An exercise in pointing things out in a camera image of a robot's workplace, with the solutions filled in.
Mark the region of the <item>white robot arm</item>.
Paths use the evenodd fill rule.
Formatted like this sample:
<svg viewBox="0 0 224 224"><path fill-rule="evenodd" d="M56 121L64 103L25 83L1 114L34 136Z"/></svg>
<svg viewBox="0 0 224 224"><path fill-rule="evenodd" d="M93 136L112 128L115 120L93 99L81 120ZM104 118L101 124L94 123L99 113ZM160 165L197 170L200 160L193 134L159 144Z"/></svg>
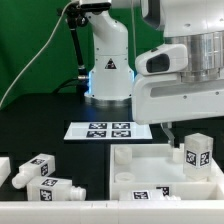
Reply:
<svg viewBox="0 0 224 224"><path fill-rule="evenodd" d="M127 30L109 15L130 4L163 33L134 68ZM81 0L81 7L89 10L95 47L89 99L129 100L141 125L224 115L224 0Z"/></svg>

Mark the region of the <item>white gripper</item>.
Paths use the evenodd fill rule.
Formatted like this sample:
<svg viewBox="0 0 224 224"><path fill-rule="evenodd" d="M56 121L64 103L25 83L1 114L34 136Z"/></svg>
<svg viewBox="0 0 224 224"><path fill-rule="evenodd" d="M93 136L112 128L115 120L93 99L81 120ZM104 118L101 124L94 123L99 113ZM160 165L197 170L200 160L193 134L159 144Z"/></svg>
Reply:
<svg viewBox="0 0 224 224"><path fill-rule="evenodd" d="M136 76L132 116L138 124L158 124L174 146L175 121L224 116L224 72L212 81L182 83L177 73Z"/></svg>

